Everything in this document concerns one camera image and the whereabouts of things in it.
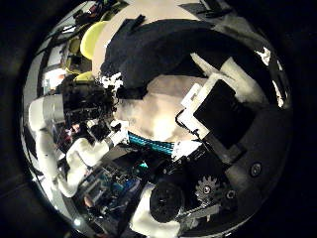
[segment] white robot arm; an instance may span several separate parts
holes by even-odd
[[[127,139],[128,132],[121,128],[100,142],[91,145],[87,139],[77,139],[66,153],[70,167],[67,179],[57,169],[55,143],[48,131],[53,123],[64,122],[62,95],[50,95],[34,100],[29,108],[31,129],[36,132],[36,150],[40,170],[46,179],[55,183],[67,197],[76,194],[78,185],[84,179],[88,167],[95,166],[111,148]]]

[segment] table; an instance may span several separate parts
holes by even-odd
[[[140,14],[146,16],[144,24],[162,19],[197,20],[191,13],[177,4],[197,2],[196,0],[136,0],[120,11],[103,29],[95,47],[92,59],[92,72],[97,75],[105,60],[105,44],[111,40],[123,21],[135,19]],[[196,139],[175,123],[175,115],[182,109],[180,101],[197,82],[204,78],[161,75],[148,85],[148,94],[143,100],[121,100],[115,117],[130,122],[129,130],[152,140],[182,141]]]

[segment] metal gear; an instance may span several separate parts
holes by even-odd
[[[208,205],[211,201],[218,197],[220,184],[216,178],[211,179],[211,177],[203,177],[202,180],[198,181],[196,186],[196,196],[202,205]]]

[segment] yellow object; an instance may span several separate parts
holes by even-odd
[[[79,76],[77,76],[74,79],[74,81],[89,81],[89,80],[94,80],[94,77],[92,76],[91,71],[81,73]]]
[[[95,51],[95,45],[106,24],[107,21],[97,22],[93,24],[83,35],[80,44],[80,51],[86,58],[92,60],[93,53]]]
[[[69,42],[69,47],[68,47],[68,50],[76,55],[79,51],[79,48],[80,48],[80,39],[79,38],[73,38],[70,40]]]

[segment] black cable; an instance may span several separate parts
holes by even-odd
[[[49,38],[52,38],[53,36],[59,35],[59,34],[61,34],[62,32],[68,31],[69,29],[74,28],[74,27],[76,27],[76,25],[72,25],[72,26],[69,26],[69,27],[67,27],[67,28],[65,28],[65,29],[61,29],[61,30],[59,30],[59,31],[56,31],[56,32],[54,32],[53,34],[50,34],[50,35],[48,35],[47,37],[45,37],[45,38],[44,38],[44,41],[48,40]]]
[[[199,134],[198,134],[198,129],[196,129],[196,130],[194,130],[194,131],[191,131],[191,130],[189,130],[189,128],[186,127],[183,123],[181,123],[181,122],[178,121],[178,117],[180,116],[181,113],[183,113],[184,110],[185,110],[185,109],[182,109],[182,110],[181,110],[180,112],[178,112],[177,115],[175,116],[175,122],[176,122],[176,124],[177,124],[178,126],[180,126],[181,128],[186,129],[190,134],[196,136],[197,139],[198,139],[198,141],[204,146],[204,148],[206,149],[206,151],[207,151],[208,153],[211,153],[211,151],[210,151],[210,149],[209,149],[207,143],[206,143],[203,139],[200,138],[200,136],[199,136]]]

